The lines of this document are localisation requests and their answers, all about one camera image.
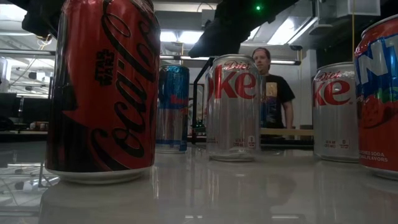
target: red bull can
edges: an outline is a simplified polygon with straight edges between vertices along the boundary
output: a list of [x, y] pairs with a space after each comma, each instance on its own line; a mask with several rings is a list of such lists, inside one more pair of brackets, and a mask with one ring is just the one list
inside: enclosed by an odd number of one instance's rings
[[355, 51], [360, 163], [398, 179], [398, 15], [362, 33]]
[[358, 162], [355, 69], [352, 62], [318, 69], [313, 80], [314, 153], [340, 162]]
[[253, 161], [259, 150], [259, 72], [251, 57], [218, 57], [206, 79], [206, 147], [210, 159]]
[[154, 163], [160, 27], [148, 0], [66, 0], [46, 168], [108, 184]]
[[156, 152], [184, 153], [188, 138], [189, 69], [164, 65], [159, 74]]

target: red soda can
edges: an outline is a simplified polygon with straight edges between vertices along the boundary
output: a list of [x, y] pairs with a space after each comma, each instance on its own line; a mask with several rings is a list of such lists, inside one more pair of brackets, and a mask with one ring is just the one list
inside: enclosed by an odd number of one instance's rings
[[260, 149], [259, 72], [251, 57], [218, 57], [206, 78], [210, 159], [253, 161]]
[[148, 0], [67, 0], [58, 31], [46, 168], [108, 184], [154, 163], [160, 27]]
[[360, 163], [398, 179], [398, 15], [362, 33], [355, 51]]

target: man's arm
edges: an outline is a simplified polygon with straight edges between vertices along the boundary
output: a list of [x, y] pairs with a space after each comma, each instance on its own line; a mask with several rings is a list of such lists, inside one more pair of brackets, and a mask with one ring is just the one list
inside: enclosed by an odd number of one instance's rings
[[282, 104], [285, 110], [285, 120], [286, 120], [286, 128], [293, 128], [293, 103], [292, 101], [288, 101]]

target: silver soda can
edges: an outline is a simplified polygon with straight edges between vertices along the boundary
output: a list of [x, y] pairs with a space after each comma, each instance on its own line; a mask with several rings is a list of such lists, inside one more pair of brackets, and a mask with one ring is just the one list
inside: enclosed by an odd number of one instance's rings
[[184, 153], [188, 135], [189, 69], [164, 65], [159, 72], [156, 152]]
[[313, 81], [314, 153], [325, 160], [358, 162], [355, 71], [351, 62], [318, 69]]
[[206, 147], [210, 159], [253, 161], [259, 150], [259, 72], [251, 57], [217, 58], [206, 79]]

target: fanta logo text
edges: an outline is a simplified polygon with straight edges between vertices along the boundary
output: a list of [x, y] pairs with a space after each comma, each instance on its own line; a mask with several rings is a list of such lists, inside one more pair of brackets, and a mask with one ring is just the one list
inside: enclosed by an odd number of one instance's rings
[[249, 68], [250, 68], [250, 64], [243, 63], [243, 62], [237, 62], [234, 60], [225, 62], [224, 66], [225, 66], [225, 70], [231, 70], [231, 69], [249, 70]]
[[341, 76], [341, 71], [338, 72], [322, 72], [321, 74], [317, 75], [315, 81], [325, 81], [329, 79], [338, 78]]
[[[337, 91], [333, 91], [334, 89], [338, 89], [338, 86], [340, 86], [341, 88]], [[351, 98], [347, 98], [345, 100], [335, 99], [335, 96], [342, 95], [349, 91], [349, 83], [343, 80], [333, 81], [331, 83], [328, 83], [327, 85], [325, 83], [321, 83], [317, 89], [315, 89], [315, 82], [314, 82], [313, 89], [314, 89], [313, 106], [316, 106], [317, 103], [320, 106], [343, 105], [349, 102], [349, 100], [351, 99]]]
[[388, 52], [388, 55], [393, 55], [392, 51], [395, 51], [395, 55], [398, 54], [398, 35], [373, 42], [370, 45], [370, 49], [368, 49], [368, 54], [362, 54], [358, 57], [360, 83], [367, 83], [369, 81], [368, 75], [374, 74], [380, 76], [389, 72], [385, 52], [383, 51], [383, 42], [386, 44], [385, 47], [387, 48], [386, 52]]
[[[256, 97], [256, 94], [250, 95], [246, 92], [247, 89], [252, 89], [256, 86], [256, 78], [253, 74], [248, 72], [240, 73], [235, 79], [235, 85], [233, 88], [229, 81], [237, 74], [237, 72], [231, 72], [224, 80], [222, 80], [222, 69], [222, 65], [217, 65], [214, 77], [215, 82], [212, 78], [208, 77], [209, 92], [207, 100], [209, 100], [213, 94], [215, 94], [216, 99], [220, 99], [223, 90], [227, 94], [228, 98], [237, 98], [240, 96], [241, 98], [245, 99], [253, 99]], [[249, 77], [250, 79], [250, 83], [248, 84], [244, 84], [246, 77]]]
[[177, 104], [177, 105], [188, 104], [188, 99], [180, 99], [176, 95], [172, 95], [170, 100], [172, 104]]

